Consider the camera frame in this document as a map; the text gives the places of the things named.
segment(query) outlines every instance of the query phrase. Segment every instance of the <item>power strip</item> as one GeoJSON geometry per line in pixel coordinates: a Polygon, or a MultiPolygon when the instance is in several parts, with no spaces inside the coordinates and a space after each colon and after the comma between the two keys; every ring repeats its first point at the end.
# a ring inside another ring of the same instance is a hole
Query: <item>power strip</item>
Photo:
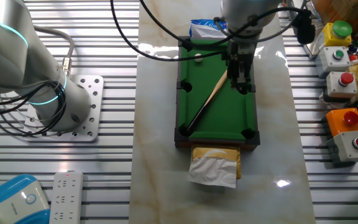
{"type": "Polygon", "coordinates": [[[81,218],[83,174],[56,173],[49,224],[79,224],[81,218]]]}

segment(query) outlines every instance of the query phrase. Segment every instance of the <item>metal rail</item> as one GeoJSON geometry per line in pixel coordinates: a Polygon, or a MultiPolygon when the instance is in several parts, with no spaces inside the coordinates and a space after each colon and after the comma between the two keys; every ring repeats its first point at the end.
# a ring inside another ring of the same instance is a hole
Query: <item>metal rail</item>
{"type": "MultiPolygon", "coordinates": [[[[32,174],[50,198],[54,173],[82,171],[85,182],[81,223],[127,224],[137,55],[120,38],[108,1],[25,3],[35,25],[58,29],[74,38],[73,75],[104,77],[100,137],[93,144],[29,144],[0,130],[0,185],[18,174],[32,174]]],[[[136,43],[139,2],[116,1],[116,7],[125,34],[136,43]]],[[[280,15],[280,21],[282,27],[288,24],[286,14],[280,15]]],[[[47,34],[39,36],[61,61],[68,42],[47,34]]],[[[317,224],[357,224],[358,163],[351,168],[332,169],[319,123],[328,111],[318,101],[322,80],[293,32],[285,32],[283,39],[317,224]]],[[[24,120],[19,113],[14,114],[24,120]]]]}

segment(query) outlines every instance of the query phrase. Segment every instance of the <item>cable connector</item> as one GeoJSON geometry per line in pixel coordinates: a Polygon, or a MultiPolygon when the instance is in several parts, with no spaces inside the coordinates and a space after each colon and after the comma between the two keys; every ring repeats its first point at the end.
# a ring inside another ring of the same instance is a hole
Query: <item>cable connector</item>
{"type": "Polygon", "coordinates": [[[299,13],[292,22],[296,28],[295,35],[300,44],[310,44],[314,41],[316,28],[312,24],[311,11],[304,9],[303,13],[299,13]]]}
{"type": "Polygon", "coordinates": [[[65,57],[63,58],[63,71],[67,74],[67,76],[70,76],[71,73],[71,58],[65,57]]]}

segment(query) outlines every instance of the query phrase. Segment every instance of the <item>marble surface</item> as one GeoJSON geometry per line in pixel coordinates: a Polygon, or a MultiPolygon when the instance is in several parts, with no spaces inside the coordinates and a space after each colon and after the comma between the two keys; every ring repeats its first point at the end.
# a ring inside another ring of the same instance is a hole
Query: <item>marble surface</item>
{"type": "MultiPolygon", "coordinates": [[[[147,0],[170,30],[187,35],[190,19],[219,16],[220,0],[147,0]]],[[[280,29],[278,17],[262,37],[280,29]]],[[[177,41],[140,8],[139,47],[177,57],[177,41]]],[[[261,145],[242,152],[236,189],[186,180],[190,150],[173,142],[178,64],[139,57],[130,224],[315,223],[282,37],[259,44],[254,72],[261,145]]]]}

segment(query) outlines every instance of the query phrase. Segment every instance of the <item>blue device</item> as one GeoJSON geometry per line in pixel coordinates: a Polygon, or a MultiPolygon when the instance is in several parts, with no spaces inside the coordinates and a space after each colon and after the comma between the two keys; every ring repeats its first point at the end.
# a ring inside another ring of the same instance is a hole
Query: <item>blue device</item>
{"type": "Polygon", "coordinates": [[[0,224],[48,224],[50,207],[38,180],[23,174],[0,185],[0,224]]]}

